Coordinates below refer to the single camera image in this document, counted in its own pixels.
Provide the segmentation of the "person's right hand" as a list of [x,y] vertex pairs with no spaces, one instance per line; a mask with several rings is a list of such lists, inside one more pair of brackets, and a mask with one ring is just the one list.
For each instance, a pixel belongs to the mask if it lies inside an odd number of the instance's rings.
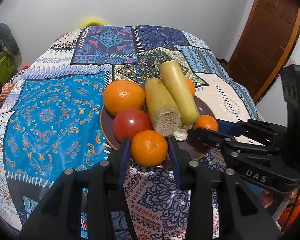
[[[273,203],[274,194],[268,190],[263,190],[261,194],[261,204],[267,208]],[[300,199],[300,187],[297,186],[289,195],[290,204],[293,204],[297,199]]]

